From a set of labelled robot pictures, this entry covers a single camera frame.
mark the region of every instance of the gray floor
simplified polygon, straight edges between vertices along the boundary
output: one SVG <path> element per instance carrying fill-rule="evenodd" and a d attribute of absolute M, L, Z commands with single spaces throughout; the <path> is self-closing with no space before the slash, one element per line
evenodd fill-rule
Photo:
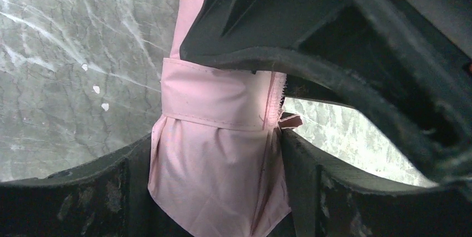
<path fill-rule="evenodd" d="M 0 180 L 45 177 L 119 149 L 160 116 L 178 0 L 0 0 Z M 287 100 L 300 134 L 360 168 L 427 185 L 352 110 Z"/>

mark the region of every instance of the black plastic rib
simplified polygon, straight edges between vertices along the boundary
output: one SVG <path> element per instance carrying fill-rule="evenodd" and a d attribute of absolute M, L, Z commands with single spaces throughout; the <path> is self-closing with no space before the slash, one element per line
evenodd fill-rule
<path fill-rule="evenodd" d="M 180 54 L 287 73 L 287 96 L 352 106 L 430 179 L 464 179 L 471 58 L 420 13 L 407 0 L 205 0 Z"/>

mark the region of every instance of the concrete floor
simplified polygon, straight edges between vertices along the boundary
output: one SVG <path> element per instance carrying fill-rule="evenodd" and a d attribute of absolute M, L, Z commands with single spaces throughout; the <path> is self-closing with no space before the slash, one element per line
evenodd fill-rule
<path fill-rule="evenodd" d="M 144 136 L 178 0 L 0 0 L 0 181 L 45 177 Z M 297 131 L 369 172 L 427 186 L 354 110 L 286 101 Z"/>

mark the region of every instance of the pink fabric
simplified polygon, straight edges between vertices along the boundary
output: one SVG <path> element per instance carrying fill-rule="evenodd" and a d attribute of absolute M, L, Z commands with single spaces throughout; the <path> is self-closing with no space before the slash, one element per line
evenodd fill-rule
<path fill-rule="evenodd" d="M 148 189 L 195 237 L 265 237 L 290 212 L 277 138 L 285 75 L 180 60 L 203 0 L 180 0 Z M 285 119 L 287 127 L 301 121 Z"/>

